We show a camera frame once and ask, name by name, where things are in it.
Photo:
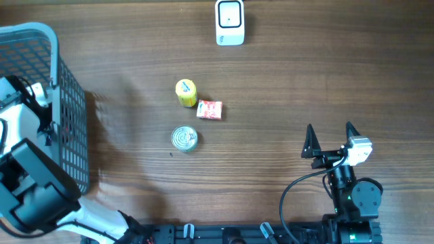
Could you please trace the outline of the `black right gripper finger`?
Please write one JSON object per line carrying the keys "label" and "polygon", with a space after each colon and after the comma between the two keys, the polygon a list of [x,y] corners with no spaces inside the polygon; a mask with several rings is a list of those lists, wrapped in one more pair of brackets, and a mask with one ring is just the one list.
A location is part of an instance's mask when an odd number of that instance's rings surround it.
{"label": "black right gripper finger", "polygon": [[321,154],[321,147],[319,145],[317,136],[311,124],[307,125],[306,138],[302,148],[301,157],[310,159],[318,157]]}
{"label": "black right gripper finger", "polygon": [[346,123],[346,134],[348,140],[352,137],[360,136],[360,133],[355,129],[355,127],[350,121]]}

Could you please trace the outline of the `red white snack packet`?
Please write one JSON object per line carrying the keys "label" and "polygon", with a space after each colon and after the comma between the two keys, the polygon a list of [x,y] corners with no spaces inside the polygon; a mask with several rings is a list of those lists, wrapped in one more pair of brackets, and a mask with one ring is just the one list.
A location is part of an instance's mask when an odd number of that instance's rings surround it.
{"label": "red white snack packet", "polygon": [[200,100],[197,106],[197,117],[200,119],[222,119],[222,102]]}

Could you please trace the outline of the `round tin can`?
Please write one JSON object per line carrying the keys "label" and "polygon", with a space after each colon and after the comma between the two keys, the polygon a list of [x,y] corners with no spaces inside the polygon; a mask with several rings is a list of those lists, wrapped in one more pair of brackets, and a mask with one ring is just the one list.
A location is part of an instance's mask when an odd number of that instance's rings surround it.
{"label": "round tin can", "polygon": [[173,130],[171,141],[176,149],[187,153],[196,149],[199,136],[193,127],[189,125],[181,125]]}

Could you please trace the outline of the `yellow mentos gum bottle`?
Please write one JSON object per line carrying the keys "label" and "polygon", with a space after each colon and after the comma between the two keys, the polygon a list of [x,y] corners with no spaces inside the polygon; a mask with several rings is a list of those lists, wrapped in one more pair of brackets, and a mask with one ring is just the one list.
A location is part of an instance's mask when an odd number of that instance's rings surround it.
{"label": "yellow mentos gum bottle", "polygon": [[177,82],[176,95],[184,107],[193,107],[197,103],[197,88],[190,79],[182,79]]}

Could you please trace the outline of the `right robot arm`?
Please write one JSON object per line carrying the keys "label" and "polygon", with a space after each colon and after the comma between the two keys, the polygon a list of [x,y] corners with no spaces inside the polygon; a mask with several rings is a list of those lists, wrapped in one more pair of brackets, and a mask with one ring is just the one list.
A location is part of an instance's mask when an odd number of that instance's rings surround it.
{"label": "right robot arm", "polygon": [[313,126],[307,126],[301,157],[312,159],[313,169],[324,170],[326,188],[334,214],[319,222],[302,224],[303,243],[381,243],[378,208],[383,187],[371,178],[356,178],[354,167],[365,162],[373,151],[372,142],[351,122],[346,124],[347,141],[337,150],[322,150]]}

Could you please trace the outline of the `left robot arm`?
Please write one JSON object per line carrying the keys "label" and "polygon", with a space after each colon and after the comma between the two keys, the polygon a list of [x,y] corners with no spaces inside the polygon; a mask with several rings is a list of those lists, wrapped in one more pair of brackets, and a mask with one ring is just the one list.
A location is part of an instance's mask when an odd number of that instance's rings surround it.
{"label": "left robot arm", "polygon": [[26,79],[1,78],[1,229],[19,239],[56,231],[81,235],[83,243],[153,243],[145,227],[121,211],[84,198],[78,185],[38,137],[52,135],[50,103]]}

